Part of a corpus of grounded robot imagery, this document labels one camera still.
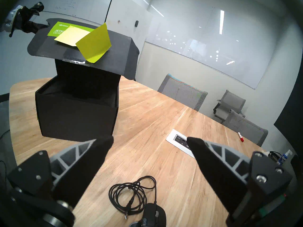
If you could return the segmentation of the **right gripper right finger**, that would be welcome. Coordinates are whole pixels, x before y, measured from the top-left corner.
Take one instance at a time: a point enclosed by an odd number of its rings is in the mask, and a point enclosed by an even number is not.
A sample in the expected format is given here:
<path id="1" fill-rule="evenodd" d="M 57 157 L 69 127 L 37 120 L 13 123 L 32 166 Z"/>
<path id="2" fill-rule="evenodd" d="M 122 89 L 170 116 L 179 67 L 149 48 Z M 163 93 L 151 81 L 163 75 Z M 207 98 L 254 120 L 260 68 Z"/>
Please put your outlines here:
<path id="1" fill-rule="evenodd" d="M 228 212 L 227 226 L 259 226 L 279 205 L 292 175 L 261 151 L 251 157 L 218 143 L 187 137 L 203 176 Z"/>

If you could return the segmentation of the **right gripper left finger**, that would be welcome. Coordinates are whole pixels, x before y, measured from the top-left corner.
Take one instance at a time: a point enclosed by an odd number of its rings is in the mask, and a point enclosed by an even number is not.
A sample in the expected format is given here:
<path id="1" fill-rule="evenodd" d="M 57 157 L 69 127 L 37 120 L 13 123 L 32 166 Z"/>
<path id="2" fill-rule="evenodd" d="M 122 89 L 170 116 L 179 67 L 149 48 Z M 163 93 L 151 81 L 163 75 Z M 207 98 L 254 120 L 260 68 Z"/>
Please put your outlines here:
<path id="1" fill-rule="evenodd" d="M 114 142 L 113 136 L 75 144 L 49 158 L 41 150 L 8 174 L 13 188 L 42 200 L 77 205 L 87 187 L 103 165 Z"/>

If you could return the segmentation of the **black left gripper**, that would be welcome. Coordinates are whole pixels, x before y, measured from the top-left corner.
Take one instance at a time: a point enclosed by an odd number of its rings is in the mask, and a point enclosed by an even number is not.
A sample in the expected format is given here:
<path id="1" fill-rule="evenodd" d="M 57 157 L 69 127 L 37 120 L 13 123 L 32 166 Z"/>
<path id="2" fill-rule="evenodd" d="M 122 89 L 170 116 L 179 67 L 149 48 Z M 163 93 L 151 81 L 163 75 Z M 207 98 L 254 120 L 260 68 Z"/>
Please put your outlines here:
<path id="1" fill-rule="evenodd" d="M 19 5 L 12 12 L 14 16 L 11 22 L 11 37 L 15 30 L 36 34 L 38 30 L 48 27 L 48 23 L 41 24 L 30 21 L 33 11 L 26 6 Z"/>

